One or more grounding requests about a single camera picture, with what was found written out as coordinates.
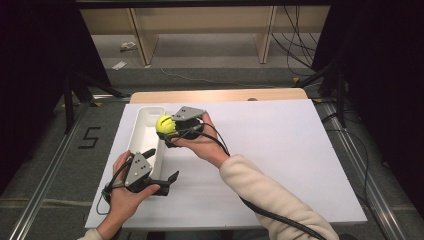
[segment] human hand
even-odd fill
[[[122,153],[113,164],[113,175],[125,163],[131,152]],[[121,171],[116,180],[123,181],[124,173]],[[103,222],[97,227],[103,239],[112,238],[119,228],[134,215],[141,202],[159,190],[157,184],[150,185],[139,193],[128,191],[125,187],[114,188],[111,193],[110,211]]]
[[[218,139],[217,133],[214,129],[215,126],[213,125],[209,114],[203,114],[202,120],[205,123],[203,127],[203,133]],[[193,140],[185,138],[173,138],[171,141],[173,144],[179,147],[187,147],[191,149],[199,158],[210,162],[217,168],[219,168],[221,164],[229,158],[221,146],[219,146],[212,139],[202,135]]]

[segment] person's left hand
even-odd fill
[[[131,152],[122,153],[116,162],[113,164],[113,175],[129,158]],[[116,180],[123,180],[124,173],[121,171]],[[147,197],[159,190],[157,184],[150,185],[139,193],[128,191],[125,187],[114,188],[110,198],[110,210],[103,222],[97,227],[97,231],[103,239],[112,238],[119,228],[134,215],[138,206]]]

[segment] white tabletop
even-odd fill
[[[367,221],[310,100],[220,103],[128,104],[93,200],[86,228],[103,220],[96,205],[112,177],[112,165],[130,141],[140,108],[182,106],[208,111],[231,154],[243,154],[330,223]],[[190,230],[260,226],[254,213],[221,180],[218,170],[184,148],[165,149],[161,179],[179,170],[167,197],[152,196],[124,228]],[[101,201],[100,212],[108,205]]]

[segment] yellow-green ball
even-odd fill
[[[175,133],[175,122],[172,120],[172,116],[163,115],[156,122],[156,132],[163,134]]]

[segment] sleeve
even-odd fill
[[[243,199],[269,212],[299,222],[328,240],[339,239],[337,233],[322,216],[281,184],[264,175],[244,156],[230,157],[221,165],[219,172],[224,182]],[[256,214],[256,217],[262,226],[268,229],[272,240],[312,239],[297,228],[259,214]]]
[[[84,237],[79,238],[78,240],[103,240],[103,238],[100,236],[96,229],[89,229],[87,232],[85,232]]]

